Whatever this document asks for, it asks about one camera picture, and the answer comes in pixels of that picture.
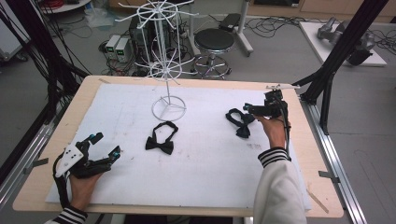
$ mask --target power supply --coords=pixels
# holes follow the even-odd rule
[[[120,35],[111,36],[110,40],[106,44],[107,58],[117,60],[116,46],[119,43]]]
[[[116,46],[116,53],[120,63],[128,63],[132,56],[131,44],[128,37],[120,38],[119,44]]]

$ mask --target black strap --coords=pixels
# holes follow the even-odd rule
[[[237,113],[241,117],[241,121],[234,119],[231,114]],[[227,114],[225,114],[225,118],[229,120],[234,125],[238,126],[239,129],[236,130],[236,135],[242,138],[248,138],[250,136],[250,130],[248,129],[248,124],[253,122],[254,117],[251,114],[244,114],[240,110],[234,108],[231,109]]]
[[[168,125],[169,127],[173,128],[173,132],[169,137],[166,138],[164,143],[157,143],[157,134],[155,131],[159,128],[161,128],[163,125]],[[171,121],[166,121],[163,123],[160,123],[157,127],[152,130],[152,137],[148,137],[148,141],[146,143],[146,150],[153,149],[153,148],[160,148],[164,153],[171,155],[174,149],[174,144],[171,141],[173,135],[178,131],[178,127],[172,123]]]

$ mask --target wire display stand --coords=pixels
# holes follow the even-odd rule
[[[136,13],[122,20],[116,20],[116,21],[126,21],[132,17],[138,16],[140,23],[137,26],[137,29],[143,29],[143,27],[149,21],[154,22],[155,33],[156,33],[155,39],[157,40],[158,52],[155,52],[153,49],[150,49],[149,51],[148,45],[146,43],[147,40],[145,37],[145,32],[142,32],[146,56],[147,56],[146,58],[147,64],[140,64],[140,63],[136,63],[136,64],[138,66],[146,67],[149,69],[147,77],[152,77],[158,81],[166,82],[167,95],[162,96],[159,100],[154,102],[151,108],[152,114],[154,115],[154,117],[156,117],[159,120],[170,120],[170,121],[177,120],[182,118],[186,113],[187,107],[184,101],[181,98],[170,94],[169,81],[175,81],[176,84],[179,85],[176,79],[181,74],[190,74],[190,75],[195,74],[191,72],[182,71],[181,66],[185,63],[192,62],[194,59],[192,58],[186,62],[181,61],[180,33],[178,30],[179,13],[186,14],[189,16],[198,15],[198,14],[191,14],[188,12],[183,12],[178,10],[178,7],[190,3],[193,3],[193,0],[179,4],[168,3],[166,2],[166,0],[158,1],[158,2],[148,1],[148,3],[142,5],[141,7],[125,6],[119,3],[120,6],[122,7],[136,8]],[[176,24],[173,24],[171,22],[171,20],[174,17],[176,17]],[[164,30],[163,30],[163,24],[165,22],[167,23],[167,25],[171,27],[171,29],[176,31],[177,34],[177,48],[171,49],[171,51],[167,50],[165,45]],[[153,61],[149,57],[150,54],[153,55]]]

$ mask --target stool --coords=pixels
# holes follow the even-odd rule
[[[197,72],[204,77],[221,77],[231,74],[227,62],[217,54],[228,52],[233,46],[233,36],[220,29],[206,29],[195,35],[195,46],[203,55],[195,59],[192,72]]]

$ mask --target black stool seat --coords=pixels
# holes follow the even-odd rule
[[[224,51],[233,46],[233,36],[220,29],[206,29],[195,35],[198,49]]]

